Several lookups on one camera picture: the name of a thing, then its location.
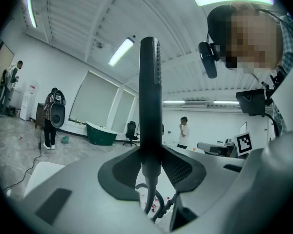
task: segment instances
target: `wire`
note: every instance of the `wire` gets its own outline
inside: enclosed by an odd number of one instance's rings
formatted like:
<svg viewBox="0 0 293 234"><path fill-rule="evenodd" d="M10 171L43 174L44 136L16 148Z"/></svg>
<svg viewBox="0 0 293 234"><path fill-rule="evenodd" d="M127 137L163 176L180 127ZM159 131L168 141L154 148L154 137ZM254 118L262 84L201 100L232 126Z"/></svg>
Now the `wire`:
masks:
<svg viewBox="0 0 293 234"><path fill-rule="evenodd" d="M13 185L10 185L10 186L8 186L8 187L5 187L5 188L3 189L3 191L5 191L6 189L11 189L13 186L18 185L19 183L21 183L22 181L24 181L24 179L25 179L25 177L26 177L26 173L27 173L29 170L31 170L31 169L34 168L36 159L37 159L37 158L40 158L40 157L42 156L42 155L41 155L41 134L42 134L42 128L40 128L40 145L39 145L39 153L40 153L40 156L37 156L37 157L34 158L33 166L25 171L25 173L24 173L24 177L22 178L22 180L20 180L19 182L15 183L15 184L13 184Z"/></svg>
<svg viewBox="0 0 293 234"><path fill-rule="evenodd" d="M139 188L147 188L147 185L146 184L139 184L139 185L136 185L136 189L139 189ZM157 212L154 214L154 216L151 218L153 222L155 222L155 220L159 217L159 214L163 211L164 207L165 207L165 202L163 200L163 197L162 195L157 191L155 190L155 196L158 198L158 201L160 203L160 208L157 210Z"/></svg>
<svg viewBox="0 0 293 234"><path fill-rule="evenodd" d="M158 215L158 218L162 218L164 216L164 214L167 213L167 210L169 210L171 208L171 206L175 203L176 201L176 194L172 197L172 199L168 200L164 209L162 210L162 212Z"/></svg>
<svg viewBox="0 0 293 234"><path fill-rule="evenodd" d="M274 127L274 134L275 134L276 137L279 137L279 130L278 130L277 123L275 122L275 120L272 118L271 115L266 114L266 113L265 113L265 115L266 115L269 119L272 120L272 122L273 122L273 127Z"/></svg>
<svg viewBox="0 0 293 234"><path fill-rule="evenodd" d="M259 9L259 11L262 11L262 12L265 12L275 18L277 18L281 23L284 24L284 26L286 26L286 28L288 29L289 33L291 34L291 36L293 37L293 28L288 24L286 23L284 20L280 19L279 17L277 17L274 13L271 13L270 11L268 10L265 10L265 9Z"/></svg>
<svg viewBox="0 0 293 234"><path fill-rule="evenodd" d="M150 183L150 185L147 187L147 200L146 200L146 206L145 206L145 213L147 215L152 208L155 192L156 192L156 184Z"/></svg>

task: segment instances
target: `white shirt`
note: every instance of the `white shirt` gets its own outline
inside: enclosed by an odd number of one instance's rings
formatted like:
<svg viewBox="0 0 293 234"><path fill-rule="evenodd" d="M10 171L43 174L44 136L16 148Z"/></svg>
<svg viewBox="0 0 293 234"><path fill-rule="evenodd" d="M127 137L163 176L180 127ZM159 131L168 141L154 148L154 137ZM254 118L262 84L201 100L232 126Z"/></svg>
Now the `white shirt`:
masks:
<svg viewBox="0 0 293 234"><path fill-rule="evenodd" d="M183 130L185 136L182 137L182 135L180 133L178 144L182 145L182 146L188 146L188 137L190 134L190 128L189 128L188 124L185 126L182 126L182 130Z"/></svg>

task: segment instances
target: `black office chair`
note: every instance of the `black office chair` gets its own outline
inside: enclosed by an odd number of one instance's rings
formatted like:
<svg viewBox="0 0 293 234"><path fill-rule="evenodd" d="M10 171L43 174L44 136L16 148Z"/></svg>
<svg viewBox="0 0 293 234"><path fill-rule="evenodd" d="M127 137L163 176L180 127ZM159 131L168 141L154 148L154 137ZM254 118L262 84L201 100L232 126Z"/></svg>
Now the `black office chair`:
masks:
<svg viewBox="0 0 293 234"><path fill-rule="evenodd" d="M137 136L135 136L135 130L136 130L136 123L134 121L131 121L130 123L127 124L127 133L126 133L126 138L128 138L129 140L125 141L123 143L123 145L125 144L130 144L132 146L132 144L137 145L135 143L133 143L133 140L138 140L139 138L138 133Z"/></svg>

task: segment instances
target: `floor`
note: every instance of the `floor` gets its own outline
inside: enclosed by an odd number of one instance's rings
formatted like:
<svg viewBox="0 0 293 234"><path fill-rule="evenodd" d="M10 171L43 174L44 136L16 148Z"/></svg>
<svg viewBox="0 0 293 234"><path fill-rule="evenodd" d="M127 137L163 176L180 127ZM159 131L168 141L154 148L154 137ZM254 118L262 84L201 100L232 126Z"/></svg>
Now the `floor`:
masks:
<svg viewBox="0 0 293 234"><path fill-rule="evenodd" d="M35 129L35 124L23 121L17 117L0 117L0 186L2 189L19 182L24 172L33 165L35 157L39 156L38 142L44 140L43 131ZM37 158L35 165L48 161L60 165L67 165L82 158L97 156L106 152L130 150L132 147L123 146L122 142L115 142L115 146L96 146L89 143L87 138L69 135L68 144L62 144L56 136L56 149L41 149L42 157ZM21 200L33 169L26 173L20 184L8 191L10 198Z"/></svg>

